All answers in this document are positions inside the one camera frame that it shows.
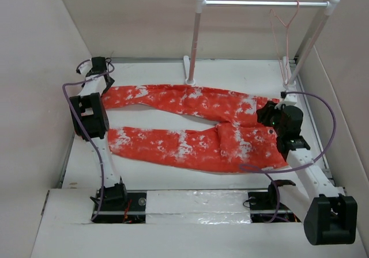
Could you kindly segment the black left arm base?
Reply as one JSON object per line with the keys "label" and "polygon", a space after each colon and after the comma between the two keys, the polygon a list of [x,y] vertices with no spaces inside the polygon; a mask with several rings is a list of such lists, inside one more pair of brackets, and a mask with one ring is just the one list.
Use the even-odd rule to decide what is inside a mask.
{"label": "black left arm base", "polygon": [[102,204],[100,204],[101,190],[93,201],[93,223],[122,223],[141,224],[146,222],[146,191],[128,191],[124,183],[115,184],[103,189]]}

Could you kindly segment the white clothes rack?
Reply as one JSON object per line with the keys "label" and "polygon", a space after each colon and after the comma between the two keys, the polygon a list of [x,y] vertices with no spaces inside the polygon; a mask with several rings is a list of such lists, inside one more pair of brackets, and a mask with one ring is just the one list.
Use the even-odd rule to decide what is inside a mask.
{"label": "white clothes rack", "polygon": [[[298,62],[294,70],[290,69],[290,65],[288,65],[288,70],[291,71],[291,77],[289,78],[289,82],[287,86],[284,86],[286,89],[295,85],[295,79],[298,76],[299,71],[304,65],[306,59],[308,58],[313,46],[315,45],[316,40],[319,38],[326,22],[329,17],[335,11],[337,5],[341,0],[328,0],[325,2],[300,2],[300,9],[304,8],[314,8],[321,9],[322,13],[318,13],[320,16],[319,23],[312,23],[306,32],[306,35],[297,51]],[[183,57],[183,65],[185,71],[185,84],[194,86],[195,79],[195,61],[197,56],[197,45],[198,45],[198,36],[199,36],[199,28],[201,21],[201,13],[203,8],[205,7],[269,7],[270,9],[274,9],[275,7],[295,7],[295,1],[214,1],[214,0],[196,0],[195,2],[195,17],[194,17],[194,29],[193,29],[193,41],[191,45],[191,54],[190,56]],[[286,62],[286,57],[283,56],[283,62]]]}

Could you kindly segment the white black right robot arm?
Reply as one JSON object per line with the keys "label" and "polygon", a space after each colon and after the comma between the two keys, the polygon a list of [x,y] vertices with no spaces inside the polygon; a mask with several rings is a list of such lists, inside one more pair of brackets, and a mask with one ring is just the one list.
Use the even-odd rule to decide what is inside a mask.
{"label": "white black right robot arm", "polygon": [[257,110],[257,121],[276,132],[278,152],[296,172],[303,187],[279,180],[266,194],[273,208],[287,206],[303,224],[311,245],[353,244],[356,239],[357,203],[335,187],[313,160],[310,146],[301,136],[303,112],[293,105],[268,101]]}

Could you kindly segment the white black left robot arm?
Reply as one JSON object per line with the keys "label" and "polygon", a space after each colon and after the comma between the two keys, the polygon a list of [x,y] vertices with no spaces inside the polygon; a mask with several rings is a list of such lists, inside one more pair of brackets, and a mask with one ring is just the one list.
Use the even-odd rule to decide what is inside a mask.
{"label": "white black left robot arm", "polygon": [[99,211],[119,211],[128,205],[128,195],[122,178],[114,173],[112,154],[108,146],[110,129],[102,96],[107,93],[115,80],[110,76],[114,71],[111,59],[92,57],[82,62],[76,72],[85,80],[78,95],[68,97],[73,126],[76,134],[92,146],[92,152],[100,171],[101,188],[91,200]]}

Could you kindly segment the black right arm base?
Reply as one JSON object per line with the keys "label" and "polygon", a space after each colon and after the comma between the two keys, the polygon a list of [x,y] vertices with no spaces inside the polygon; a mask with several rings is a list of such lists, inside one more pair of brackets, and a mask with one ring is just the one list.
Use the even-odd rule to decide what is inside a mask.
{"label": "black right arm base", "polygon": [[243,206],[249,209],[252,223],[299,223],[300,219],[284,204],[280,202],[277,208],[277,191],[274,183],[281,185],[292,185],[287,180],[271,181],[267,189],[251,190],[247,193]]}

